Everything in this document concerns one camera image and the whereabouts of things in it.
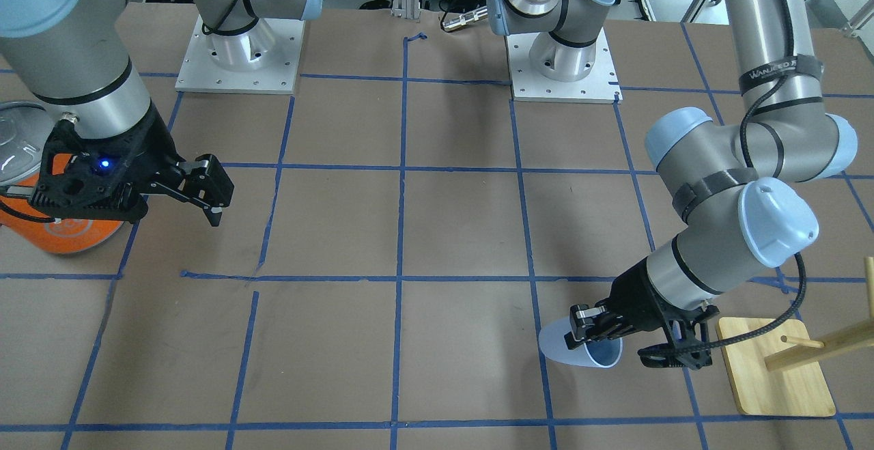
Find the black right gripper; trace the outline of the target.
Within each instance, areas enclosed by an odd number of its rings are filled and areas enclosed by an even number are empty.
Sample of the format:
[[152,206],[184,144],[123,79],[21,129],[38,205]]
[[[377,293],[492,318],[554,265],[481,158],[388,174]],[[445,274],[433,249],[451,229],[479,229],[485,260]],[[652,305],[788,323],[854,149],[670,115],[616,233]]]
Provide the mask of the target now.
[[121,135],[82,139],[67,119],[57,120],[46,140],[40,177],[28,204],[54,219],[137,222],[149,207],[146,195],[168,195],[221,225],[232,183],[213,154],[181,157],[156,107]]

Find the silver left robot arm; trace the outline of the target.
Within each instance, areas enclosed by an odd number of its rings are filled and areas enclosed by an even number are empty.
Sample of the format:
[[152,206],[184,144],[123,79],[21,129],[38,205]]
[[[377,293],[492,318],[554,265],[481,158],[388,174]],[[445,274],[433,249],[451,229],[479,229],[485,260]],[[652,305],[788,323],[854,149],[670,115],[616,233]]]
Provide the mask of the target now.
[[[647,155],[686,229],[616,277],[608,298],[572,306],[567,320],[543,326],[538,347],[550,360],[611,368],[622,338],[661,330],[665,343],[638,351],[643,365],[701,369],[711,365],[712,350],[773,331],[804,300],[800,251],[820,227],[792,185],[846,170],[858,136],[824,107],[823,65],[804,0],[725,3],[745,116],[722,126],[686,107],[649,129]],[[712,341],[713,300],[790,257],[799,292],[789,309],[761,328]]]

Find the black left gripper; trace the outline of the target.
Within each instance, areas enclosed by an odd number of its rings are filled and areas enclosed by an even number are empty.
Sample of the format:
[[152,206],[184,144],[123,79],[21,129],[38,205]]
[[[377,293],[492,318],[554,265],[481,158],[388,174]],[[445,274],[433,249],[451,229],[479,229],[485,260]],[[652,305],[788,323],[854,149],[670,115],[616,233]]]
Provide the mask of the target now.
[[706,346],[707,323],[719,309],[707,306],[685,310],[669,304],[650,281],[645,260],[618,276],[609,297],[594,307],[596,313],[591,313],[586,304],[571,306],[570,320],[565,323],[568,350],[661,328],[667,341],[638,351],[644,366],[702,369],[712,364],[711,348]]

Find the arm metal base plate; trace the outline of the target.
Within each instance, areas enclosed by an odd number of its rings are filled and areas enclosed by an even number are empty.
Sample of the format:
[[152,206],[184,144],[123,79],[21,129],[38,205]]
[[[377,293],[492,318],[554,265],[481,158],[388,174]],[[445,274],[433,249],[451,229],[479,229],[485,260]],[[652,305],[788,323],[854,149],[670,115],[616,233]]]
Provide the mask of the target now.
[[622,102],[620,83],[605,30],[596,42],[571,48],[549,33],[505,38],[513,98],[528,102]]
[[239,36],[203,33],[197,20],[179,68],[179,92],[292,95],[306,21],[260,18]]

